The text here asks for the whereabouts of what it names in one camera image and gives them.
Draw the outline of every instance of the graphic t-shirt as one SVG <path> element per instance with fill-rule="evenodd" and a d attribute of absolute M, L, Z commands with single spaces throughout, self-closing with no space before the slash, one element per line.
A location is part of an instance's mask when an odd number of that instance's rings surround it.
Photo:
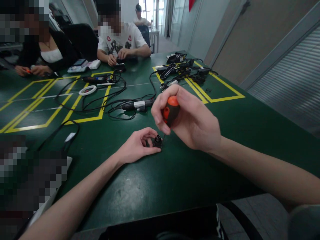
<path fill-rule="evenodd" d="M 123 29 L 118 36 L 111 32 L 109 26 L 100 27 L 98 49 L 108 55 L 118 56 L 121 48 L 135 49 L 147 44 L 140 30 L 134 23 L 124 23 Z"/>
<path fill-rule="evenodd" d="M 146 18 L 142 17 L 141 19 L 138 19 L 137 16 L 135 16 L 135 18 L 133 19 L 133 22 L 134 23 L 136 23 L 136 22 L 142 23 L 143 25 L 146 25 L 146 26 L 149 24 L 149 21 Z"/>

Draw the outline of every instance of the orange screwdriver handle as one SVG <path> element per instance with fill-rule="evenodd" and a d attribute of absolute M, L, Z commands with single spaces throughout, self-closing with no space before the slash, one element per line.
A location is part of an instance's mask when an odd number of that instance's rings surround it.
<path fill-rule="evenodd" d="M 163 120 L 168 125 L 168 127 L 171 127 L 171 124 L 177 118 L 179 111 L 180 105 L 178 103 L 177 97 L 169 97 L 167 105 L 163 110 Z"/>

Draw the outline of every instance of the red flag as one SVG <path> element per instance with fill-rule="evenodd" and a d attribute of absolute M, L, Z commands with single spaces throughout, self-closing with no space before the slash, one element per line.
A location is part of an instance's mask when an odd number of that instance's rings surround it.
<path fill-rule="evenodd" d="M 196 0 L 189 0 L 189 12 L 191 11 L 191 8 L 193 7 L 193 4 Z"/>

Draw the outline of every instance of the man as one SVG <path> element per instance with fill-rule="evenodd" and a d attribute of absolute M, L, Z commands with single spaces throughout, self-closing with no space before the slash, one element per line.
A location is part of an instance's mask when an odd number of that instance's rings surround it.
<path fill-rule="evenodd" d="M 176 84 L 161 93 L 151 109 L 155 123 L 162 132 L 167 135 L 171 132 L 162 117 L 170 96 L 177 96 L 180 105 L 172 130 L 189 148 L 206 152 L 213 157 L 212 161 L 223 162 L 292 207 L 320 204 L 319 178 L 288 162 L 221 136 L 218 119 L 196 96 Z M 151 128 L 134 132 L 116 153 L 50 207 L 20 239 L 71 238 L 98 193 L 122 165 L 161 152 L 161 149 L 152 146 L 151 138 L 156 135 L 157 132 Z"/>
<path fill-rule="evenodd" d="M 151 23 L 146 18 L 141 17 L 141 6 L 139 5 L 139 3 L 136 5 L 136 14 L 137 14 L 137 17 L 135 17 L 133 20 L 136 26 L 141 26 L 141 25 L 151 26 Z"/>
<path fill-rule="evenodd" d="M 121 22 L 119 3 L 116 0 L 97 1 L 100 19 L 100 37 L 97 57 L 100 61 L 114 66 L 117 58 L 127 56 L 149 57 L 151 50 L 134 23 Z"/>

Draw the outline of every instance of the white top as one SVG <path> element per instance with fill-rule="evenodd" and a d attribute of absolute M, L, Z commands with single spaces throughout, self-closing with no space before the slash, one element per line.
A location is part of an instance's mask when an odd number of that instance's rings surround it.
<path fill-rule="evenodd" d="M 141 19 L 138 19 L 137 16 L 134 17 L 133 22 L 142 23 L 143 25 L 146 25 L 146 26 L 149 24 L 149 21 L 146 18 L 141 17 Z"/>
<path fill-rule="evenodd" d="M 108 55 L 118 56 L 121 48 L 135 49 L 147 44 L 140 30 L 134 23 L 124 23 L 123 29 L 118 36 L 111 32 L 109 26 L 100 27 L 98 49 L 105 51 Z"/>
<path fill-rule="evenodd" d="M 41 57 L 48 63 L 54 63 L 63 59 L 59 48 L 48 52 L 41 52 Z"/>

